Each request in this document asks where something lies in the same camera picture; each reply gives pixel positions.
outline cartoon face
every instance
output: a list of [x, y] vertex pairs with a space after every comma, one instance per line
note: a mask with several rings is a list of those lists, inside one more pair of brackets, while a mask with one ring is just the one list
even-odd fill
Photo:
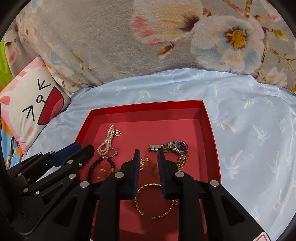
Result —
[[47, 68], [32, 63], [4, 89], [0, 95], [2, 116], [23, 151], [31, 146], [45, 125], [68, 105], [65, 99], [68, 100], [67, 95], [56, 86]]

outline gold watch band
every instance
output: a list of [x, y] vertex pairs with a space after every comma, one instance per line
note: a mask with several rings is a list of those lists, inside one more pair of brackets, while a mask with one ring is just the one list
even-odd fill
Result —
[[182, 154], [181, 156], [178, 157], [177, 167], [179, 171], [182, 171], [187, 159], [188, 159], [188, 156], [186, 154]]

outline watch face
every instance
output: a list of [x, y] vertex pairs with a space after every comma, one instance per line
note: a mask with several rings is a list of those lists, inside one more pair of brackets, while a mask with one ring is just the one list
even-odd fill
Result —
[[181, 152], [181, 153], [186, 152], [187, 151], [187, 145], [183, 141], [178, 141], [176, 143], [176, 149], [177, 149], [178, 152]]

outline green fabric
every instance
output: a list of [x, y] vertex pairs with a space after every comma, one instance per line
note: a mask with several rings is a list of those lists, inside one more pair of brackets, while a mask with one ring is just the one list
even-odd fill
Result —
[[4, 51], [4, 41], [0, 42], [0, 86], [2, 89], [12, 80], [10, 68]]

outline dark bead bracelet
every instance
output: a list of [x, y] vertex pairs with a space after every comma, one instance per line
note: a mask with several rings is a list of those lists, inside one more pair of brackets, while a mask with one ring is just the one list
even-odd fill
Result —
[[90, 167], [89, 172], [87, 173], [87, 180], [91, 183], [91, 176], [92, 176], [92, 172], [94, 170], [94, 168], [96, 167], [97, 164], [99, 164], [101, 161], [103, 161], [104, 159], [107, 159], [107, 161], [110, 163], [110, 167], [111, 167], [111, 172], [115, 171], [115, 164], [112, 161], [112, 159], [108, 156], [104, 156], [104, 157], [100, 157], [99, 159], [97, 159]]

